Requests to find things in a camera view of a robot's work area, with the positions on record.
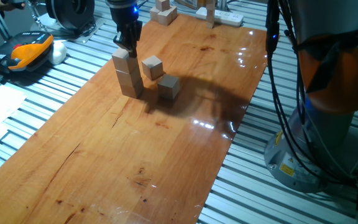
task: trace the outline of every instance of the wooden block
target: wooden block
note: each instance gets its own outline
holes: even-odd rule
[[[178,17],[178,8],[176,6],[170,6],[169,9],[172,12],[172,21],[174,21]]]
[[[140,79],[134,86],[120,85],[121,92],[124,96],[129,96],[132,98],[138,98],[143,92],[143,80]]]
[[[156,8],[156,7],[153,7],[150,9],[150,20],[152,21],[155,21],[155,22],[158,22],[158,13],[160,11]]]
[[[206,10],[214,10],[215,9],[215,3],[212,4],[208,4],[206,5]]]
[[[206,0],[206,10],[215,10],[215,0]]]
[[[169,25],[172,22],[172,12],[170,10],[158,13],[158,23],[161,25]]]
[[[212,29],[215,21],[215,8],[206,11],[206,27]]]
[[[126,86],[135,86],[135,84],[142,79],[142,76],[140,75],[140,69],[139,66],[135,68],[131,73],[125,73],[119,70],[116,70],[118,82],[120,85],[126,85]]]
[[[158,83],[158,94],[161,97],[173,100],[180,89],[179,78],[165,74]]]
[[[131,73],[135,68],[139,67],[137,58],[131,58],[125,49],[118,48],[111,57],[116,70]]]
[[[212,29],[214,27],[214,24],[211,23],[211,22],[207,22],[206,27],[209,28],[209,29]]]
[[[162,12],[169,10],[169,0],[155,0],[155,7]]]
[[[142,67],[144,75],[151,80],[155,80],[164,74],[162,61],[154,55],[144,60]]]

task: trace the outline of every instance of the wooden board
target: wooden board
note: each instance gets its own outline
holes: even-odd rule
[[[265,32],[179,15],[149,22],[139,62],[180,77],[173,101],[145,76],[121,95],[109,61],[0,168],[0,223],[194,223],[266,66]]]

